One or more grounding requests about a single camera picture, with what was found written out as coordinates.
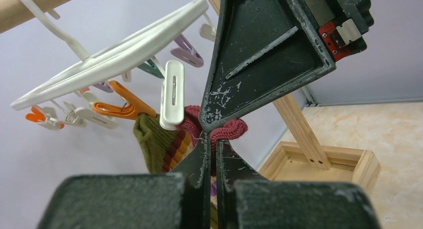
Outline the wooden hanger stand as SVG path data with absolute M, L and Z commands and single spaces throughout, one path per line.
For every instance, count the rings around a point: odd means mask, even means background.
M 59 18 L 55 8 L 71 0 L 33 0 L 50 19 Z M 216 5 L 216 0 L 207 0 Z M 20 0 L 0 0 L 0 30 L 5 32 L 36 18 Z M 260 172 L 270 180 L 344 181 L 371 194 L 380 174 L 372 151 L 322 146 L 292 95 L 277 99 L 274 106 L 295 138 L 280 142 L 262 164 Z

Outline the green striped sock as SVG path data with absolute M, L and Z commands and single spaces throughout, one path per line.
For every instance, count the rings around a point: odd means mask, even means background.
M 160 126 L 159 114 L 152 117 L 141 113 L 135 121 L 133 133 L 151 174 L 167 173 L 176 167 L 194 148 L 185 131 L 170 131 Z

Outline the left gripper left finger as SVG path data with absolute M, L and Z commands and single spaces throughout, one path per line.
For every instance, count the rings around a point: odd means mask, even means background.
M 55 190 L 40 229 L 208 229 L 211 143 L 162 174 L 78 175 Z

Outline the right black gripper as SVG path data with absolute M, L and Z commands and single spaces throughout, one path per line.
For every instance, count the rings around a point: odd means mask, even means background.
M 203 129 L 265 106 L 366 50 L 370 8 L 371 0 L 220 0 Z

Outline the white clothes clip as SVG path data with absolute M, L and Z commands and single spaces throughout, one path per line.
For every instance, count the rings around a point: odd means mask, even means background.
M 175 131 L 184 120 L 185 68 L 176 60 L 165 65 L 164 82 L 161 92 L 160 125 Z

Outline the white plastic clip hanger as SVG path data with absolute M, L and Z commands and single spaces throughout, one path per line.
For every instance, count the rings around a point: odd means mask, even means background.
M 94 55 L 75 38 L 58 28 L 33 0 L 20 0 L 56 37 L 64 41 L 80 62 L 15 100 L 22 110 L 76 92 L 81 88 L 122 75 L 155 56 L 209 8 L 207 0 L 194 0 L 145 28 Z

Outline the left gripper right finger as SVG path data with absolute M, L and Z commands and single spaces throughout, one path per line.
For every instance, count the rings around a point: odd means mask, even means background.
M 378 229 L 365 192 L 347 182 L 270 181 L 227 140 L 215 148 L 220 229 Z

